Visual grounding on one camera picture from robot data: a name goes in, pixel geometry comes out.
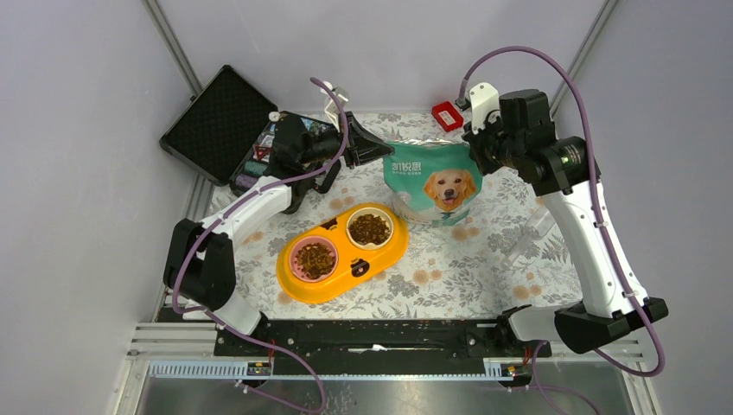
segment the gray wall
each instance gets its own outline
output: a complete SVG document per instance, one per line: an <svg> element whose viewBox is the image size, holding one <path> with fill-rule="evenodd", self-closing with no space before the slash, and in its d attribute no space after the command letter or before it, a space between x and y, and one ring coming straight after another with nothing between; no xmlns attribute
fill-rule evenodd
<svg viewBox="0 0 733 415"><path fill-rule="evenodd" d="M624 2L579 87L615 227L670 316L665 415L733 412L733 3ZM558 117L580 134L569 99Z"/></svg>
<svg viewBox="0 0 733 415"><path fill-rule="evenodd" d="M104 413L193 175L139 1L0 2L0 412Z"/></svg>
<svg viewBox="0 0 733 415"><path fill-rule="evenodd" d="M322 108L310 76L350 92L351 110L426 110L454 99L486 52L541 48L570 64L602 0L161 0L198 76L230 64L282 109ZM505 55L476 79L513 90L556 76L536 58Z"/></svg>

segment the yellow bowl tray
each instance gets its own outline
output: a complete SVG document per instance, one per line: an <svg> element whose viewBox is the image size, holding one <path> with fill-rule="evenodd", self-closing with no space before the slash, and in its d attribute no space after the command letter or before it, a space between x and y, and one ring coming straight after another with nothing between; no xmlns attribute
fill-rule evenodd
<svg viewBox="0 0 733 415"><path fill-rule="evenodd" d="M394 223L392 238L385 246L370 251L356 246L349 240L346 222L352 213L361 208L378 208L392 218ZM338 251L334 273L319 282L302 281L290 270L290 252L293 246L298 240L308 236L326 238ZM300 302L325 303L395 265L405 255L408 239L405 221L397 217L390 208L378 203L361 203L288 242L277 256L277 281L285 293Z"/></svg>

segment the green bag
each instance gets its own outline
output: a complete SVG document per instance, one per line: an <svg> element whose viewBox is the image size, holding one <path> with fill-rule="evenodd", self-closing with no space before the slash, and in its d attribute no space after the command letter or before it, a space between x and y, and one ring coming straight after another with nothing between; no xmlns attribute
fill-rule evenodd
<svg viewBox="0 0 733 415"><path fill-rule="evenodd" d="M395 193L395 214L409 222L452 226L468 216L481 191L481 173L463 144L390 143L385 183Z"/></svg>

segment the dog picture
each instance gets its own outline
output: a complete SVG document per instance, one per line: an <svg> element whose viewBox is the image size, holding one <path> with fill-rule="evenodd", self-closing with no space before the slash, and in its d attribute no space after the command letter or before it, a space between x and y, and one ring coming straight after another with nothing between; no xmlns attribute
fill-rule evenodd
<svg viewBox="0 0 733 415"><path fill-rule="evenodd" d="M475 195L476 184L468 170L445 169L431 174L423 191L439 209L454 212Z"/></svg>

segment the yellow pet feeder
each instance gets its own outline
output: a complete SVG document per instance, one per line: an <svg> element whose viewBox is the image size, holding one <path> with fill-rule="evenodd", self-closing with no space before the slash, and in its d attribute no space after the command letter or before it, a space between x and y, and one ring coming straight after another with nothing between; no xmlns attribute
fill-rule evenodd
<svg viewBox="0 0 733 415"><path fill-rule="evenodd" d="M389 237L382 244L360 245L351 238L348 226L364 214L381 218L390 228ZM407 242L404 220L384 205L362 203L288 242L277 257L277 281L300 302L325 303L396 264L405 255ZM296 253L311 243L325 245L335 258L333 270L313 280L303 276L295 260Z"/></svg>

